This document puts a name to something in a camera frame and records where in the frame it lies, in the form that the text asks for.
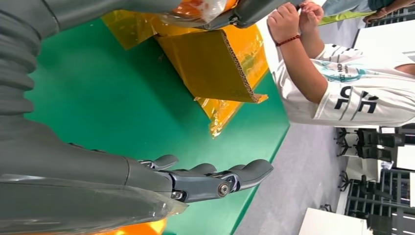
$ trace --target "green table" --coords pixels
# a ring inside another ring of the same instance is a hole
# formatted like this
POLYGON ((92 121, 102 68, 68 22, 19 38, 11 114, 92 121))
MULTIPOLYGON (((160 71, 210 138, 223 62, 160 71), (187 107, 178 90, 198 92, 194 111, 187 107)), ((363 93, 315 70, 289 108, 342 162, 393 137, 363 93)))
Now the green table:
MULTIPOLYGON (((31 75, 35 104, 28 118, 49 125, 64 141, 135 159, 174 154, 179 168, 212 163, 218 170, 272 160, 289 121, 268 74, 256 89, 270 99, 245 104, 212 139, 209 119, 153 39, 124 51, 101 20, 44 42, 31 75)), ((234 232, 255 189, 191 204, 169 219, 167 235, 234 232)))

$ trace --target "cardboard box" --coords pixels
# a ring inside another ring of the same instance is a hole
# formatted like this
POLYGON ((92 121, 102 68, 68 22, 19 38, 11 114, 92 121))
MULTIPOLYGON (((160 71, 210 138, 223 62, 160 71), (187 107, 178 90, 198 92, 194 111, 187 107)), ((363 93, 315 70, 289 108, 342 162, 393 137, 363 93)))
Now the cardboard box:
POLYGON ((103 20, 125 49, 157 34, 160 46, 210 118, 214 137, 243 102, 261 103, 268 98, 254 93, 268 72, 256 25, 246 29, 230 25, 206 32, 166 25, 154 15, 125 11, 113 12, 103 20))

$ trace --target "gray floor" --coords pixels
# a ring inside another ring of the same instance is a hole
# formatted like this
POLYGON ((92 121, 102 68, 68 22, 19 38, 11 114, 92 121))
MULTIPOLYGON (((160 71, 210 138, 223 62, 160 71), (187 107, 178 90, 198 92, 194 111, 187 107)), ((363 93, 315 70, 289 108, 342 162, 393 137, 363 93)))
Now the gray floor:
MULTIPOLYGON (((350 47, 361 20, 320 28, 325 43, 350 47)), ((292 124, 273 163, 273 174, 260 186, 236 235, 297 235, 308 207, 331 204, 340 192, 339 173, 346 160, 337 158, 335 129, 292 124)))

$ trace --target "human hand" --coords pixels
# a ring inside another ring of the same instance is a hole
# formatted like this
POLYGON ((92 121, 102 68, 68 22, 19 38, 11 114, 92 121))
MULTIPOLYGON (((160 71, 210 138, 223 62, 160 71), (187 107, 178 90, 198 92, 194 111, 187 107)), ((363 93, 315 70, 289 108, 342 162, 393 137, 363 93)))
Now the human hand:
POLYGON ((305 0, 300 4, 300 30, 302 33, 312 32, 324 17, 323 8, 313 1, 305 0))
POLYGON ((290 2, 281 5, 271 13, 267 23, 271 36, 277 43, 298 35, 299 14, 290 2))
POLYGON ((376 13, 373 13, 369 16, 364 17, 363 21, 368 24, 373 20, 377 20, 377 19, 381 19, 381 18, 385 17, 387 14, 388 14, 388 12, 386 11, 386 9, 382 8, 382 9, 378 10, 376 13))

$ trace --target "red beaded bracelet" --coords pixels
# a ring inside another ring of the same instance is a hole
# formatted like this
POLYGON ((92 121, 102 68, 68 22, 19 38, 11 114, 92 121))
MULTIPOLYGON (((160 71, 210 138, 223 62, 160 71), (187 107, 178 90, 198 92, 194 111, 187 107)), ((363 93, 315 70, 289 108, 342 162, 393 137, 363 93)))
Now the red beaded bracelet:
POLYGON ((300 36, 299 36, 299 35, 297 35, 297 36, 292 37, 292 38, 290 38, 290 39, 287 39, 287 40, 285 40, 285 41, 283 41, 283 42, 281 42, 281 43, 277 43, 277 47, 280 47, 281 45, 286 44, 286 43, 288 43, 288 42, 290 42, 290 41, 292 41, 292 40, 295 40, 295 39, 297 39, 297 38, 300 38, 300 36))

